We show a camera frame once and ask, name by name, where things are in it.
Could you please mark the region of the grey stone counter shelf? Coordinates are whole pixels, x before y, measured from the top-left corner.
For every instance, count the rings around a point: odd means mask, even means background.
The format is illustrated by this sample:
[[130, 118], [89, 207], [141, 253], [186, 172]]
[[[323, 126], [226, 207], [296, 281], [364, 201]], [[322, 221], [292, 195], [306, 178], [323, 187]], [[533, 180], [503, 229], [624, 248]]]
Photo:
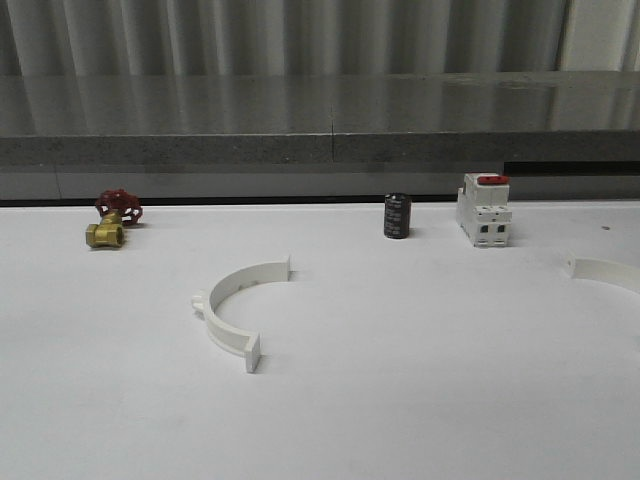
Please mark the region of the grey stone counter shelf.
[[5, 76], [6, 167], [483, 162], [635, 172], [635, 73]]

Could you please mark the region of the black cylindrical capacitor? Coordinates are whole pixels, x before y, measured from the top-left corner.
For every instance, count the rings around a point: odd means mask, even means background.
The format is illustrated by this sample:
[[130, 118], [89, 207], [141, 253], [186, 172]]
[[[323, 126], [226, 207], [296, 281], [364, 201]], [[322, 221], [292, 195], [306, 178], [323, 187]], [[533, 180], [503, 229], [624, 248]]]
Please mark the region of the black cylindrical capacitor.
[[383, 233], [387, 238], [405, 239], [409, 236], [411, 205], [411, 197], [407, 194], [385, 195]]

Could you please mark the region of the brass valve red handwheel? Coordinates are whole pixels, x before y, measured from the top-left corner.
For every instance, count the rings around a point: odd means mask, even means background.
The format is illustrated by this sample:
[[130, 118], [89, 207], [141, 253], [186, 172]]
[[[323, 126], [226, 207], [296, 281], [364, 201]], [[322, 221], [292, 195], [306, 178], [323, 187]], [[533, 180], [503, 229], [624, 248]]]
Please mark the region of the brass valve red handwheel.
[[135, 225], [143, 215], [139, 198], [123, 189], [102, 192], [95, 207], [101, 221], [88, 225], [85, 231], [86, 244], [91, 248], [122, 247], [123, 227]]

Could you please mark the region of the white half pipe clamp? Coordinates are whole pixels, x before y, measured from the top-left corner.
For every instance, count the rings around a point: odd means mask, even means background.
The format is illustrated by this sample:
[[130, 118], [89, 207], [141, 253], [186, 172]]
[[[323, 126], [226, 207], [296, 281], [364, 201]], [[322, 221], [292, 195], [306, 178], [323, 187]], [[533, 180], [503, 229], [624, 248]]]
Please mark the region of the white half pipe clamp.
[[599, 281], [635, 293], [640, 292], [638, 267], [602, 259], [576, 257], [573, 254], [566, 257], [565, 265], [571, 278]]
[[202, 314], [210, 339], [226, 352], [242, 357], [247, 373], [254, 373], [261, 359], [260, 334], [228, 324], [216, 309], [228, 297], [259, 284], [287, 282], [290, 257], [260, 263], [234, 271], [219, 280], [211, 289], [201, 290], [191, 298], [195, 311]]

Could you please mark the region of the white circuit breaker red switch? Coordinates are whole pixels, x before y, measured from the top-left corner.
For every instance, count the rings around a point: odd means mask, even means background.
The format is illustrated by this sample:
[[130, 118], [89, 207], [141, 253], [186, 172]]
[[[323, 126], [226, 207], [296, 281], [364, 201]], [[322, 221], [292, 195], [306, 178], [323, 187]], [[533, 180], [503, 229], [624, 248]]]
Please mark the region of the white circuit breaker red switch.
[[475, 247], [505, 247], [512, 211], [508, 207], [509, 177], [467, 173], [458, 189], [456, 221]]

